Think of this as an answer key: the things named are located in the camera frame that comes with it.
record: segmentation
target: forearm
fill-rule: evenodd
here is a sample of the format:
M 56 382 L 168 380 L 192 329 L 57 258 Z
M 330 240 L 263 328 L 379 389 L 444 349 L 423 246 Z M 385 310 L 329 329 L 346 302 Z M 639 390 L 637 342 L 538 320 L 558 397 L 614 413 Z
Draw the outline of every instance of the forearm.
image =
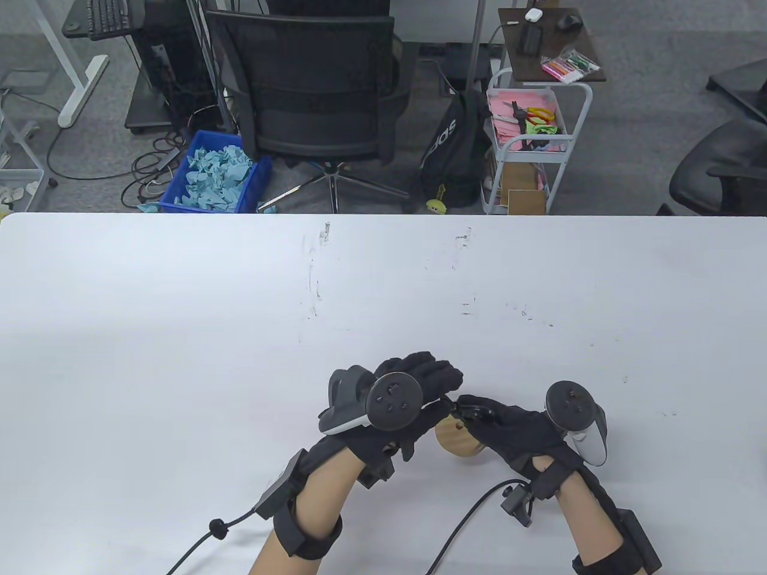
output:
M 295 505 L 296 522 L 305 534 L 315 539 L 330 535 L 364 466 L 354 454 L 344 449 L 309 476 Z M 250 575 L 314 575 L 320 561 L 288 557 L 272 531 Z
M 585 566 L 597 563 L 623 545 L 623 536 L 576 472 L 562 484 L 557 501 Z M 646 575 L 640 569 L 638 575 Z

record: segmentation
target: computer mouse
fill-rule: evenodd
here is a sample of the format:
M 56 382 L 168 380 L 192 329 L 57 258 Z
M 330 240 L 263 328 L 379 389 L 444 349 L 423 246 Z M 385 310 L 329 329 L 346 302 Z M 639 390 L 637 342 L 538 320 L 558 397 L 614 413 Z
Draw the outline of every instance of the computer mouse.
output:
M 560 32 L 575 32 L 583 28 L 583 20 L 575 14 L 568 14 L 557 22 L 557 30 Z

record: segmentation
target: chair base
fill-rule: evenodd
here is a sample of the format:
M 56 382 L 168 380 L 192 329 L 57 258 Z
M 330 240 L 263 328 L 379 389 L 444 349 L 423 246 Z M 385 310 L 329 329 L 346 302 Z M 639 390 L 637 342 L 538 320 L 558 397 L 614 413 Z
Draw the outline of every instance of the chair base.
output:
M 292 189 L 289 189 L 287 192 L 284 192 L 278 195 L 276 198 L 270 199 L 268 202 L 265 202 L 264 204 L 259 206 L 258 212 L 259 213 L 264 212 L 266 209 L 281 202 L 283 199 L 287 198 L 288 196 L 292 196 L 296 192 L 300 192 L 301 190 L 308 188 L 312 184 L 321 182 L 322 180 L 326 180 L 328 182 L 328 188 L 330 189 L 330 193 L 331 193 L 331 208 L 334 214 L 340 213 L 340 210 L 338 207 L 338 180 L 351 182 L 353 184 L 357 184 L 358 186 L 363 186 L 365 188 L 372 189 L 383 196 L 398 198 L 402 200 L 403 202 L 406 202 L 407 200 L 410 199 L 410 194 L 408 194 L 407 192 L 403 192 L 402 190 L 390 188 L 389 186 L 385 186 L 383 184 L 378 184 L 375 182 L 368 182 L 366 179 L 357 178 L 356 176 L 350 176 L 347 173 L 341 172 L 341 168 L 344 167 L 343 162 L 340 162 L 340 163 L 326 162 L 323 164 L 311 163 L 311 165 L 317 169 L 321 169 L 322 173 L 317 174 L 314 178 L 309 179 L 302 184 L 298 184 L 298 186 Z

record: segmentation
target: black backpack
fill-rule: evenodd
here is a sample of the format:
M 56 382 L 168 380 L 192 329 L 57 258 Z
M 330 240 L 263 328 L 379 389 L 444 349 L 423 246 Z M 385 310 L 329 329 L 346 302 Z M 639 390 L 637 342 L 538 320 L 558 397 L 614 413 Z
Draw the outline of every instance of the black backpack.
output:
M 464 208 L 476 202 L 486 174 L 484 156 L 492 142 L 483 129 L 484 96 L 467 90 L 453 97 L 431 146 L 421 159 L 420 187 L 426 200 Z

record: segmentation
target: blue paper scraps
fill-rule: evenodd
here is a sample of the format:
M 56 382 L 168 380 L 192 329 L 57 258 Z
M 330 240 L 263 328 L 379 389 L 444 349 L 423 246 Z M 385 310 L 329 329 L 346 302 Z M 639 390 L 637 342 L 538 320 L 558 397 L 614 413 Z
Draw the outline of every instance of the blue paper scraps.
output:
M 173 203 L 210 212 L 234 213 L 245 189 L 253 161 L 239 146 L 207 151 L 198 148 L 189 158 L 186 193 Z
M 258 209 L 261 209 L 261 206 L 264 205 L 265 203 L 266 202 L 259 202 L 258 203 Z M 276 213 L 277 213 L 277 206 L 276 205 L 270 205 L 263 212 L 259 212 L 259 214 L 276 214 Z
M 146 204 L 139 204 L 136 207 L 145 214 L 160 213 L 160 204 L 158 202 L 147 202 Z

